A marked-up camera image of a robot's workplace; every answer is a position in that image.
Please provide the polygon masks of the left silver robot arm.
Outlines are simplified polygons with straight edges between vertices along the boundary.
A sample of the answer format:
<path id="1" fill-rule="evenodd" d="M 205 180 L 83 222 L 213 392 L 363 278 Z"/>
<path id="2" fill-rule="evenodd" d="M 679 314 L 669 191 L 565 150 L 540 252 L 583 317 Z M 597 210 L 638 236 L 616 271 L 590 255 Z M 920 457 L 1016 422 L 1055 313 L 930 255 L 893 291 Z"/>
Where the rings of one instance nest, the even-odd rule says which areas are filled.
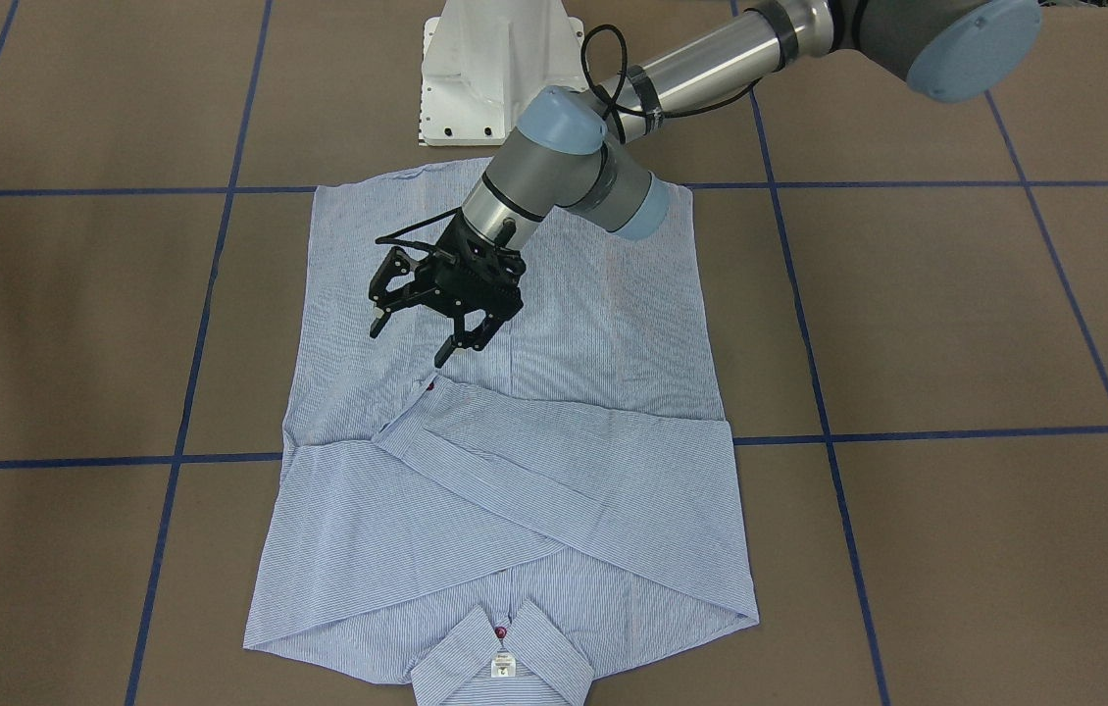
<path id="1" fill-rule="evenodd" d="M 765 76 L 806 58 L 854 50 L 935 102 L 976 98 L 1019 66 L 1042 32 L 1036 1 L 760 1 L 726 25 L 647 63 L 620 53 L 613 80 L 542 88 L 519 114 L 463 204 L 440 214 L 431 244 L 410 229 L 369 285 L 369 336 L 396 313 L 424 307 L 452 329 L 434 352 L 481 350 L 523 307 L 520 250 L 554 209 L 620 238 L 666 218 L 665 184 L 627 152 L 632 140 L 746 98 Z"/>

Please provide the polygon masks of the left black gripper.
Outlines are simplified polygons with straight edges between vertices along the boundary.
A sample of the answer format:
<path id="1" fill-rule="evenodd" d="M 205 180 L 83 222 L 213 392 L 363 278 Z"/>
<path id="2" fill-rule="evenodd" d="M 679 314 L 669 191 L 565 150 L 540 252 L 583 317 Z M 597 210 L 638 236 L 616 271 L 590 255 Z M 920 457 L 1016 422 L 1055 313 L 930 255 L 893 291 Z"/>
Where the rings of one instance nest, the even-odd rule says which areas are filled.
<path id="1" fill-rule="evenodd" d="M 519 250 L 501 247 L 478 235 L 463 213 L 447 211 L 410 227 L 376 238 L 389 250 L 369 285 L 376 339 L 394 313 L 425 307 L 452 319 L 454 329 L 434 354 L 443 368 L 460 350 L 488 347 L 496 327 L 523 308 L 520 277 L 526 263 Z M 473 314 L 483 313 L 468 328 Z"/>

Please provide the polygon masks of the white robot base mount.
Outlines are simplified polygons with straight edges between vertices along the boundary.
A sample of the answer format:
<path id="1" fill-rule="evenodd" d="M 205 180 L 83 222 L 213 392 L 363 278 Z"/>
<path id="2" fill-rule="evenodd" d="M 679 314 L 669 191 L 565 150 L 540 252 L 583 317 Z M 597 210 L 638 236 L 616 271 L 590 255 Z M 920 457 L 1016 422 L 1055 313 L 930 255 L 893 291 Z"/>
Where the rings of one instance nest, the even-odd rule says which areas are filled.
<path id="1" fill-rule="evenodd" d="M 548 85 L 586 90 L 581 19 L 560 1 L 447 1 L 423 25 L 419 142 L 499 146 Z"/>

